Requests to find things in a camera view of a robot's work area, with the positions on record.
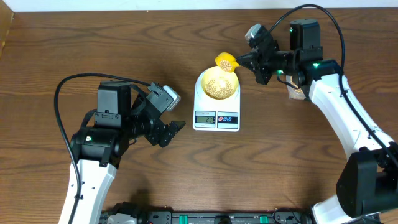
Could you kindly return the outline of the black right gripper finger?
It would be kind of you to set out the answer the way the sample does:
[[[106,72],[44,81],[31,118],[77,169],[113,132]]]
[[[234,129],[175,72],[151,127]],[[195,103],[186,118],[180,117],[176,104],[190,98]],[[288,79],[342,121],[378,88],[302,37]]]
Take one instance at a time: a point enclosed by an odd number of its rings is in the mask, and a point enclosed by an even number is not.
[[[258,52],[253,50],[246,54],[239,56],[236,61],[238,64],[254,64],[257,62]]]
[[[252,62],[244,62],[242,64],[242,66],[248,70],[250,70],[256,79],[256,82],[258,84],[261,84],[261,73],[258,71],[258,69],[256,68],[256,66],[252,63]]]

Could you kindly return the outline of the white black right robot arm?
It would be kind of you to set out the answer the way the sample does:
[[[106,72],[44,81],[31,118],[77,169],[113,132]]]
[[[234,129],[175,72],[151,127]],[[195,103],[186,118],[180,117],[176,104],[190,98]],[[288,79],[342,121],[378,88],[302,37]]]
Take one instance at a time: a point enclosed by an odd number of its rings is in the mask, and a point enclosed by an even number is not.
[[[237,63],[265,85],[271,76],[303,92],[325,115],[345,151],[347,162],[336,194],[315,204],[302,223],[371,223],[377,213],[397,208],[397,144],[367,114],[348,85],[340,63],[323,58],[320,25],[315,19],[290,23],[290,49],[281,51],[260,24],[246,33],[251,51]]]

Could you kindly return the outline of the yellow plastic measuring scoop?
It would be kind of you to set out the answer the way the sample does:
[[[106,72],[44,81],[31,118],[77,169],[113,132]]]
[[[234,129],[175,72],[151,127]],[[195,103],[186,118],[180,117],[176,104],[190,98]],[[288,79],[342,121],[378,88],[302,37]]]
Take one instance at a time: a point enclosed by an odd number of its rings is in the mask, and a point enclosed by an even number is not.
[[[237,67],[239,67],[238,62],[236,59],[227,52],[220,53],[216,58],[215,62],[217,66],[220,67],[225,72],[232,73],[235,71]]]

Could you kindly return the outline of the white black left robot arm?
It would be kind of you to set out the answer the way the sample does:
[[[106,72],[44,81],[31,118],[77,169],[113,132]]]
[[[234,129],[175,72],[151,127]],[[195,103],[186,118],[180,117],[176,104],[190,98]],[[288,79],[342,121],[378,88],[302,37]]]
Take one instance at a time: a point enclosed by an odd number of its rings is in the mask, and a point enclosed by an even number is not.
[[[180,96],[169,86],[151,83],[149,93],[125,81],[103,81],[98,105],[85,115],[72,136],[72,163],[60,223],[98,223],[104,200],[116,176],[122,155],[144,136],[153,146],[165,147],[185,126],[164,124]]]

